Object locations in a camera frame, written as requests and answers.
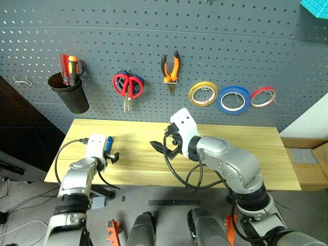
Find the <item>wooden table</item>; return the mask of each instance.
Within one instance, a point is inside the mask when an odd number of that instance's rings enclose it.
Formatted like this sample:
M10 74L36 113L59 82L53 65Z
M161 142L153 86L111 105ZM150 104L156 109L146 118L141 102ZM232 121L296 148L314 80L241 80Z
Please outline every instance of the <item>wooden table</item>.
M64 144L70 140L89 137L91 134L103 134L114 137L112 152L119 152L119 161L108 166L103 177L115 185L144 186L183 186L170 172L164 156L156 152L149 141L162 142L164 129L168 123L75 119L69 129ZM198 125L199 133L204 136L222 137L233 145L245 148L256 155L261 163L261 173L269 190L301 190L292 164L282 144L276 128ZM69 164L84 157L86 146L75 142L64 148L58 159L58 175L62 180ZM183 178L197 165L182 155L172 160L172 166ZM190 182L197 183L198 170L191 176ZM52 164L46 182L56 182L54 164ZM204 168L202 185L217 181L212 170ZM99 176L93 184L103 184Z

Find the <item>red scissors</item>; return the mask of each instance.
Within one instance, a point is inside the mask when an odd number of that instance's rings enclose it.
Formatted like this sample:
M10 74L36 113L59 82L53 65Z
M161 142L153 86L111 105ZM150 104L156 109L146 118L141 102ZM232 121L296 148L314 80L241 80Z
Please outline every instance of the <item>red scissors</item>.
M144 90L144 79L136 74L120 70L113 77L113 87L124 97L124 112L130 110L131 99L139 97Z

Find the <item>tape roll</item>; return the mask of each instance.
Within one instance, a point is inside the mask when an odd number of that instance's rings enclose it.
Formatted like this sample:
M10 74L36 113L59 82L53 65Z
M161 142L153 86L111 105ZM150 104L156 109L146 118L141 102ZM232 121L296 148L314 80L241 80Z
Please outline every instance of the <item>tape roll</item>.
M198 90L211 90L212 95L207 100L198 101L194 98L194 95ZM196 105L199 107L205 107L207 105L210 105L212 102L214 102L215 99L217 98L217 95L218 95L218 90L217 90L216 85L211 82L208 82L208 81L203 81L203 82L199 82L199 83L195 84L190 89L189 100L193 105Z
M266 101L262 104L253 103L254 98L262 92L268 92L272 95L272 97L268 101ZM251 105L253 108L264 108L264 107L270 105L271 103L273 103L276 98L277 98L277 91L275 90L275 88L273 88L271 86L265 86L265 87L262 87L253 92L253 94L251 95Z
M229 108L223 103L223 98L229 94L237 94L242 97L243 103L238 108ZM251 95L249 92L240 86L229 86L225 87L223 90L220 91L217 99L217 107L219 110L226 114L241 114L245 112L251 106Z

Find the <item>tool holder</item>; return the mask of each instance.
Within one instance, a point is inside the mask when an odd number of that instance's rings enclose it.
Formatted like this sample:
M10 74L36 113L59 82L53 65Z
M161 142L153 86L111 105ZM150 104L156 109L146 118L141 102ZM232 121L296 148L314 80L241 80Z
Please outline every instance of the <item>tool holder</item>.
M48 79L48 84L72 113L82 114L89 109L89 103L84 93L81 79L73 86L66 86L63 84L62 74L56 73Z

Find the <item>pegboard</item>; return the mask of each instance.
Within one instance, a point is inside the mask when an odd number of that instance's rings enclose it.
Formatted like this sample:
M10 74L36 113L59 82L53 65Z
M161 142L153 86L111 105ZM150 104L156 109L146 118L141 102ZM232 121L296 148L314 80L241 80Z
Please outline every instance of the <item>pegboard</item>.
M0 73L64 133L73 118L167 122L186 107L199 124L287 127L319 100L327 86L327 21L299 1L12 1L0 6ZM160 58L181 58L174 95L162 83ZM49 88L57 55L76 55L86 69L90 109L71 113ZM119 67L145 79L141 97L123 112L112 76ZM33 86L13 84L28 76ZM189 89L207 80L250 93L278 91L277 103L226 115L213 103L197 107ZM230 103L237 103L233 98Z

